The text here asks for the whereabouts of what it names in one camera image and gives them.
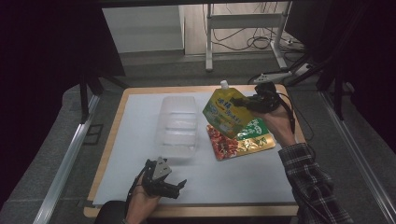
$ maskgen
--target white wall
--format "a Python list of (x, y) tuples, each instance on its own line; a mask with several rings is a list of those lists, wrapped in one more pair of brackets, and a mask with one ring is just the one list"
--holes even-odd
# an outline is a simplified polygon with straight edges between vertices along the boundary
[(184, 49), (182, 6), (104, 8), (119, 53)]

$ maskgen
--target dark wall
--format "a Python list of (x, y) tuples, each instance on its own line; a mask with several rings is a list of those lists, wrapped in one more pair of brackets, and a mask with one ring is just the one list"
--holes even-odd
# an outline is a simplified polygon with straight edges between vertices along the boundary
[[(286, 31), (300, 39), (323, 62), (346, 31), (353, 10), (362, 0), (295, 1)], [(352, 32), (338, 64), (345, 81), (355, 88), (351, 100), (365, 119), (396, 151), (396, 4), (393, 0), (368, 1), (369, 6)], [(325, 68), (328, 77), (333, 69)]]
[(351, 99), (396, 152), (396, 4), (372, 1), (345, 52), (345, 76), (355, 88)]
[(1, 202), (40, 149), (81, 72), (123, 76), (99, 7), (0, 3)]

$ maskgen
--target human hand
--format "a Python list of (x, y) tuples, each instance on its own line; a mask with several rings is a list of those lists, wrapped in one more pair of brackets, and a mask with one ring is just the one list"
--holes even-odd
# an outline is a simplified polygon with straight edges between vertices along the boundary
[(160, 196), (148, 196), (143, 186), (141, 186), (143, 176), (140, 176), (132, 200), (129, 203), (126, 221), (128, 224), (140, 224), (155, 210)]
[(291, 131), (288, 112), (280, 105), (276, 110), (270, 113), (259, 113), (250, 110), (253, 117), (261, 118), (268, 130), (274, 135), (277, 142), (282, 147), (289, 147), (297, 144), (294, 134)]

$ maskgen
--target plaid shirt sleeve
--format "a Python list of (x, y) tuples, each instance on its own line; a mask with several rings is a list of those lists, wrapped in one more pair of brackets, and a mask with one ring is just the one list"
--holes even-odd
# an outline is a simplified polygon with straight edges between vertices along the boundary
[(278, 153), (300, 207), (299, 223), (353, 223), (332, 193), (332, 178), (315, 162), (314, 153), (307, 144), (285, 147)]

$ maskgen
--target snack bag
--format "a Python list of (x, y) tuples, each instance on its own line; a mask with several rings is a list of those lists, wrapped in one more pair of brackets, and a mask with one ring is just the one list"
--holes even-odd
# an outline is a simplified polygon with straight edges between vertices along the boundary
[(261, 119), (252, 120), (235, 138), (228, 138), (210, 124), (206, 130), (218, 161), (263, 151), (276, 145)]
[(230, 88), (226, 80), (220, 82), (204, 108), (204, 115), (213, 127), (229, 138), (234, 138), (253, 120), (245, 107), (235, 106), (233, 98), (247, 98), (235, 88)]

